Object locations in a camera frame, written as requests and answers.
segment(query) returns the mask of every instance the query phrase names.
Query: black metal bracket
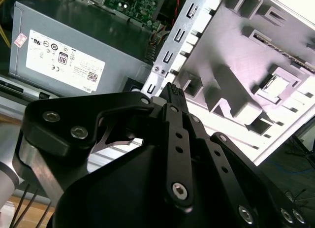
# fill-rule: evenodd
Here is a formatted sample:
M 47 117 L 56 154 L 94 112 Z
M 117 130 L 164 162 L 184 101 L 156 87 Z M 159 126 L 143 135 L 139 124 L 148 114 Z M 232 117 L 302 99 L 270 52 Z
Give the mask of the black metal bracket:
M 24 179 L 36 178 L 56 204 L 60 199 L 54 226 L 118 222 L 121 227 L 309 227 L 301 211 L 226 135 L 206 133 L 188 112 L 181 89 L 168 83 L 161 96 L 159 102 L 167 103 L 158 105 L 141 93 L 128 92 L 27 106 L 16 168 Z M 143 146 L 86 174 L 91 152 L 136 137 L 143 139 Z M 48 176 L 42 177 L 41 166 Z M 209 194 L 218 197 L 210 201 Z M 106 206 L 95 203 L 95 195 Z M 81 206 L 78 196 L 101 217 L 73 210 Z M 128 219 L 114 220 L 117 209 Z

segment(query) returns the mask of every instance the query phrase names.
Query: power supply label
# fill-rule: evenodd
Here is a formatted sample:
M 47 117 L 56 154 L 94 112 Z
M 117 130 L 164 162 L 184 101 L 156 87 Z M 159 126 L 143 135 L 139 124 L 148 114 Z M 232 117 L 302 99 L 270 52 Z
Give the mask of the power supply label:
M 30 30 L 26 67 L 91 93 L 97 90 L 105 62 Z

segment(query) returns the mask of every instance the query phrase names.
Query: bolt head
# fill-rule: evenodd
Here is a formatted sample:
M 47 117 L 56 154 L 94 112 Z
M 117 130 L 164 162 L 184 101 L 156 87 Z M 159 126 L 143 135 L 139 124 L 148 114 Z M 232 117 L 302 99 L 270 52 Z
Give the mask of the bolt head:
M 48 122 L 57 122 L 60 120 L 60 115 L 54 111 L 45 111 L 43 114 L 43 119 Z
M 301 214 L 298 211 L 293 210 L 293 215 L 300 223 L 305 224 L 304 218 L 301 216 Z
M 174 195 L 180 200 L 185 200 L 188 197 L 185 186 L 180 183 L 174 183 L 172 190 Z
M 245 207 L 239 206 L 238 212 L 247 224 L 249 224 L 249 225 L 253 224 L 252 215 L 250 214 L 250 212 Z
M 192 116 L 193 121 L 195 121 L 196 123 L 199 123 L 200 120 L 196 117 L 196 116 Z
M 82 126 L 75 126 L 71 129 L 71 135 L 74 138 L 85 139 L 88 136 L 88 131 Z
M 141 101 L 144 103 L 144 104 L 149 104 L 149 100 L 147 100 L 146 98 L 141 98 Z
M 223 135 L 219 135 L 220 139 L 223 141 L 223 142 L 227 142 L 227 139 L 226 137 L 224 137 Z
M 172 109 L 173 111 L 175 111 L 175 112 L 178 112 L 178 109 L 177 109 L 176 107 L 174 107 L 174 106 L 171 106 L 171 109 Z

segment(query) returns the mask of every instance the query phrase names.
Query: gray cylinder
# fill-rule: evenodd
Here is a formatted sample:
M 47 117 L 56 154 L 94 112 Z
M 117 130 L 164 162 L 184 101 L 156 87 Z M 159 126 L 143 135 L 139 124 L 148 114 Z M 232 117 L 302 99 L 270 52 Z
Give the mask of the gray cylinder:
M 19 133 L 19 126 L 0 123 L 0 209 L 23 181 L 12 165 Z

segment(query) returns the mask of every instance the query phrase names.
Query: motherboard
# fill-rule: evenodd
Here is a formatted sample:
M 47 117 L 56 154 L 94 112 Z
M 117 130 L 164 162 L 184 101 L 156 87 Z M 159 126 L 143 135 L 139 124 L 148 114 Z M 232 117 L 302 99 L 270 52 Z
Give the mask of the motherboard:
M 159 0 L 105 0 L 104 6 L 119 11 L 124 15 L 148 26 L 152 30 L 157 30 L 159 21 L 153 20 Z

